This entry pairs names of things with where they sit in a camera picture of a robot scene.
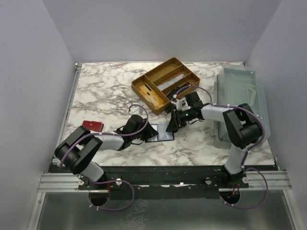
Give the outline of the black leather card holder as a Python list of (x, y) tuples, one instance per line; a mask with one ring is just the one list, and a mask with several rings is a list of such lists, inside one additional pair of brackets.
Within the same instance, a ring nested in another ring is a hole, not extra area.
[(158, 132), (158, 135), (147, 139), (146, 143), (151, 142), (163, 142), (163, 141), (173, 141), (175, 140), (173, 132), (166, 132), (168, 123), (163, 124), (153, 124), (152, 127)]

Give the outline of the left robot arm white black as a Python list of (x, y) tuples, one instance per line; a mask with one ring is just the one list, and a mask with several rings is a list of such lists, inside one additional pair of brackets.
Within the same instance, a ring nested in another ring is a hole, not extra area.
[(158, 132), (140, 115), (132, 115), (126, 124), (113, 133), (95, 133), (83, 126), (73, 131), (55, 149), (54, 155), (72, 174), (82, 175), (98, 182), (105, 171), (93, 161), (95, 154), (103, 150), (124, 150), (134, 140), (146, 141)]

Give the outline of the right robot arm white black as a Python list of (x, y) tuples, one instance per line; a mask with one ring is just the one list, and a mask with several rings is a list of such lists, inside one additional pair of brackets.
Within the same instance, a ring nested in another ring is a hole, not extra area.
[(171, 119), (166, 132), (177, 132), (191, 120), (214, 120), (224, 123), (231, 141), (228, 160), (222, 167), (225, 180), (233, 180), (244, 170), (244, 163), (250, 149), (264, 140), (265, 128), (246, 103), (238, 106), (204, 104), (197, 92), (185, 96), (188, 110), (182, 110), (182, 102), (174, 95)]

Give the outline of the black cards in tray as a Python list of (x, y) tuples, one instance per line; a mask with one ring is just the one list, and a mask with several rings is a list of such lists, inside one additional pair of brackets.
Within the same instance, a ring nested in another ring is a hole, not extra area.
[(180, 90), (182, 89), (183, 87), (185, 86), (190, 86), (191, 84), (189, 82), (185, 83), (184, 85), (180, 86), (180, 87), (176, 87), (175, 89), (173, 89), (166, 97), (169, 99), (169, 100), (172, 100), (173, 99), (173, 96)]

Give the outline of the yellow cards in tray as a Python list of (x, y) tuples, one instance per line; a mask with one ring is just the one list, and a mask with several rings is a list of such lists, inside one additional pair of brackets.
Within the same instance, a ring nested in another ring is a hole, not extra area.
[(144, 84), (140, 87), (140, 93), (155, 109), (159, 109), (163, 106), (164, 100), (148, 84)]

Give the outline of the grey cards in tray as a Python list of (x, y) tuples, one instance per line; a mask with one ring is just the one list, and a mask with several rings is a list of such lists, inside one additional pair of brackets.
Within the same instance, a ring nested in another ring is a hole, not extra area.
[(177, 77), (173, 78), (172, 80), (169, 80), (161, 85), (158, 85), (157, 88), (160, 91), (163, 91), (164, 89), (166, 89), (167, 87), (171, 86), (172, 84), (175, 84), (176, 82), (178, 82), (179, 80), (183, 79), (185, 77), (184, 74), (178, 75)]

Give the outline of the red leather card holder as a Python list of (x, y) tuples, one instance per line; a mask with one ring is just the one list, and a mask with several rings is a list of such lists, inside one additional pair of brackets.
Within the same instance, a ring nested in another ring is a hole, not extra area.
[(95, 132), (101, 132), (103, 130), (104, 124), (97, 121), (84, 120), (82, 126)]

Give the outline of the brown woven organizer tray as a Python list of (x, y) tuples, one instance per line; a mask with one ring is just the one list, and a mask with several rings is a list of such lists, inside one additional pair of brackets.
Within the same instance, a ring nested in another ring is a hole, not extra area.
[(131, 88), (153, 114), (159, 115), (171, 106), (174, 94), (181, 99), (193, 91), (192, 87), (182, 87), (199, 84), (200, 78), (173, 57), (133, 80)]

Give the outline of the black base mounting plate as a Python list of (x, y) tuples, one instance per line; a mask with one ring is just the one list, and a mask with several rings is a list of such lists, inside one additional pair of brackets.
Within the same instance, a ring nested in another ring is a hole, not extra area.
[(228, 176), (222, 166), (106, 166), (94, 184), (83, 178), (79, 190), (111, 199), (218, 199), (221, 190), (248, 188), (245, 173)]

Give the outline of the clear plastic storage box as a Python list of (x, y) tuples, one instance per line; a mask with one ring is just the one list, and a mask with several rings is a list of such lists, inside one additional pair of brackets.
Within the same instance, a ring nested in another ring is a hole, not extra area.
[(271, 135), (263, 83), (257, 70), (241, 65), (225, 64), (214, 83), (213, 102), (234, 106), (248, 104), (265, 128), (261, 144)]

